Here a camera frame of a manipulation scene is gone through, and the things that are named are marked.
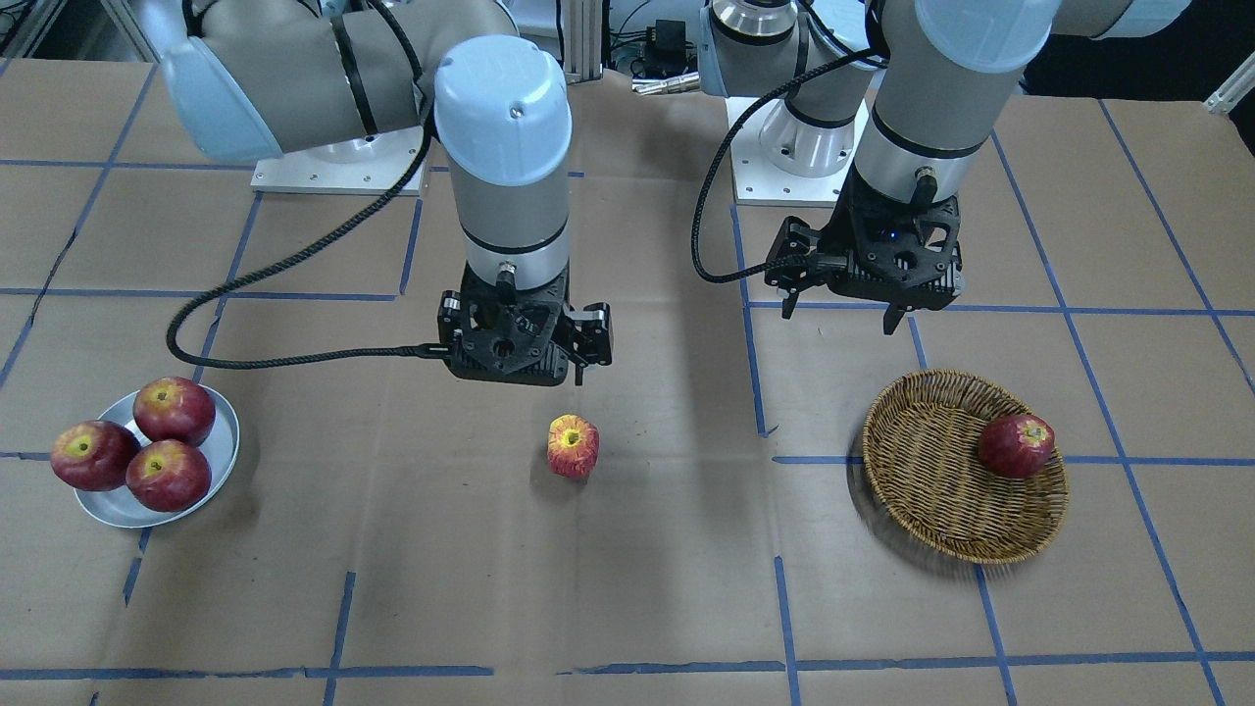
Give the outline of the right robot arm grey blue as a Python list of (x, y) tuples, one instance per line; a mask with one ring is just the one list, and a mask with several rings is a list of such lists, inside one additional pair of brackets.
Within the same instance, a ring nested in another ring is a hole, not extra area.
[[(202, 367), (254, 370), (348, 357), (438, 359), (456, 376), (552, 387), (612, 362), (607, 303), (570, 300), (569, 148), (574, 113), (558, 61), (498, 1), (184, 1), (184, 39), (162, 69), (203, 155), (254, 164), (302, 149), (420, 130), (402, 176), (314, 245), (188, 300), (167, 349)], [(195, 310), (305, 263), (379, 213), (438, 140), (466, 242), (461, 285), (442, 295), (434, 344), (274, 359), (179, 347)]]

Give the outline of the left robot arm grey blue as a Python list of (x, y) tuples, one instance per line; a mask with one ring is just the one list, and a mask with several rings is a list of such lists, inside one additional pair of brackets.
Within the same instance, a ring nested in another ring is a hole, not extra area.
[(792, 317), (803, 291), (882, 301), (884, 334), (912, 310), (943, 310), (963, 275), (958, 192), (1032, 59), (1054, 35), (1143, 38), (1183, 1), (853, 1), (845, 39), (808, 1), (708, 1), (698, 44), (702, 90), (748, 97), (717, 161), (756, 112), (779, 102), (776, 166), (816, 178), (848, 166), (825, 227), (783, 221), (766, 263), (712, 283), (763, 276)]

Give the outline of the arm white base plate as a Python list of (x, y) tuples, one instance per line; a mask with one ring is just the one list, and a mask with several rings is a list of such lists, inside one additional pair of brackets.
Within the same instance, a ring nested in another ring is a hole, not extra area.
[(413, 164), (420, 125), (257, 161), (251, 187), (287, 196), (380, 196)]
[(758, 109), (730, 145), (735, 204), (835, 204), (867, 120), (866, 102), (835, 128), (803, 124), (781, 99)]

